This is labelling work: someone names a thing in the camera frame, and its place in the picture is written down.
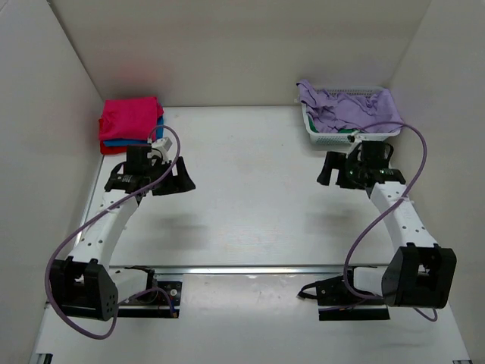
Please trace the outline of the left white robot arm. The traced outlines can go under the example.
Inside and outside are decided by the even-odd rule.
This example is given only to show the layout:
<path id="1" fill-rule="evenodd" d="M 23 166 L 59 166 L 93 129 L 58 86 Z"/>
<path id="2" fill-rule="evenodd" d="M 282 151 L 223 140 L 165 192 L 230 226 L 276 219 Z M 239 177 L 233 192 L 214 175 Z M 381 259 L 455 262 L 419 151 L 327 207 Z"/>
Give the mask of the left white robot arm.
<path id="1" fill-rule="evenodd" d="M 125 161 L 109 174 L 100 218 L 83 230 L 67 258 L 53 261 L 48 280 L 51 301 L 66 316 L 108 321 L 123 301 L 135 296 L 143 302 L 156 298 L 154 269 L 129 265 L 112 271 L 114 248 L 146 196 L 186 193 L 195 188 L 183 157 L 171 161 L 161 147 L 129 147 Z"/>

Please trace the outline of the purple t shirt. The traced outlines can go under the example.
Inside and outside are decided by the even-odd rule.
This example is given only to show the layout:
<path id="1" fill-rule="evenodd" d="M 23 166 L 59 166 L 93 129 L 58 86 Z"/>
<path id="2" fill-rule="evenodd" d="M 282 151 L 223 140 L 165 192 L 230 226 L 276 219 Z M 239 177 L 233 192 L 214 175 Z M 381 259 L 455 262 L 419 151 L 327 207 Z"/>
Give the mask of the purple t shirt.
<path id="1" fill-rule="evenodd" d="M 366 133 L 393 133 L 402 123 L 388 89 L 366 97 L 345 92 L 333 95 L 326 89 L 315 89 L 307 80 L 300 80 L 296 86 L 299 101 L 305 105 L 314 132 L 361 130 Z"/>

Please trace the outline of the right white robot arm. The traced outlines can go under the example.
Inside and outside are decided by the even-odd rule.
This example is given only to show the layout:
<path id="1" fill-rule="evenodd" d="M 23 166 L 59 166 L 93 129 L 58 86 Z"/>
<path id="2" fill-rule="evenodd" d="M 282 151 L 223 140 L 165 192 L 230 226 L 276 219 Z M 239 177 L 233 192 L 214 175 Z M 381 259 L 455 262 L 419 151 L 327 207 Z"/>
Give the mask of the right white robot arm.
<path id="1" fill-rule="evenodd" d="M 427 231 L 408 197 L 408 184 L 400 170 L 390 167 L 393 147 L 386 142 L 356 140 L 349 152 L 328 152 L 320 185 L 330 184 L 333 171 L 337 186 L 363 190 L 379 211 L 394 256 L 384 268 L 350 267 L 334 278 L 305 285 L 300 299 L 320 306 L 350 309 L 358 304 L 442 309 L 448 301 L 457 258 L 441 247 Z"/>

